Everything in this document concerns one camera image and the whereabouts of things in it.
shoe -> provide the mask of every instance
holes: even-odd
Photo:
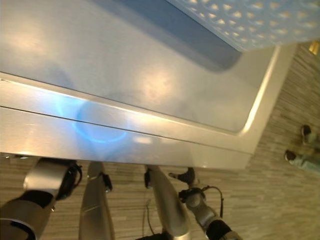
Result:
[[[301,135],[302,135],[302,143],[304,145],[307,145],[308,144],[308,135],[311,134],[311,128],[309,125],[303,125],[301,127]]]
[[[285,159],[286,161],[292,161],[292,160],[294,160],[296,157],[297,157],[297,155],[296,155],[293,151],[286,150],[285,153],[284,153],[284,159]]]

wood-grain floor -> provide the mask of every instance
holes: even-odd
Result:
[[[241,171],[197,169],[201,182],[219,186],[224,194],[224,220],[246,240],[320,239],[320,176],[296,169],[283,159],[289,148],[299,153],[314,150],[301,145],[300,126],[320,132],[320,62],[299,46],[263,136],[247,168]],[[0,160],[0,204],[19,196],[25,174],[36,160]],[[80,161],[84,172],[88,162]],[[107,195],[117,240],[143,234],[144,205],[150,203],[151,225],[161,225],[151,189],[144,188],[144,166],[105,163],[114,191]],[[162,167],[165,173],[181,167]],[[185,186],[172,180],[177,191]],[[56,204],[42,240],[78,239],[79,210],[86,181],[73,195]],[[207,202],[218,208],[219,195],[207,192]],[[192,239],[205,235],[190,214]],[[147,222],[144,234],[150,235]]]

white perforated panel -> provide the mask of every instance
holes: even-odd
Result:
[[[320,37],[320,0],[167,0],[239,51]]]

